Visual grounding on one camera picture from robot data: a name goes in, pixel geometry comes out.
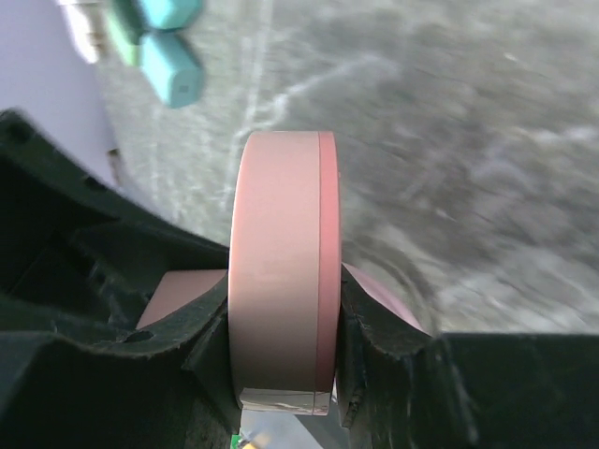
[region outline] pink tape roll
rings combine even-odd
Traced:
[[[341,289],[331,133],[254,133],[237,181],[228,277],[233,384],[244,408],[326,414]]]

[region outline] teal hexagonal object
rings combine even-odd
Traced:
[[[139,68],[165,105],[182,108],[199,100],[201,65],[175,33],[143,36],[139,59]]]
[[[202,0],[139,0],[146,22],[156,30],[188,26],[202,8]]]

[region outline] green object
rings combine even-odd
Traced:
[[[231,438],[231,449],[238,449],[241,441],[241,435],[233,435]]]
[[[145,30],[135,0],[110,0],[106,22],[110,40],[123,62],[139,66],[139,42]]]

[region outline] marble countertop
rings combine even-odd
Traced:
[[[227,243],[254,130],[331,130],[343,258],[429,329],[599,329],[599,3],[220,0],[184,35],[207,81],[170,110],[97,67],[127,168]]]

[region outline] gray marbled surface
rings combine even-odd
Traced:
[[[212,0],[184,32],[201,101],[97,71],[125,163],[227,243],[253,130],[331,130],[344,260],[430,328],[599,329],[599,3]]]

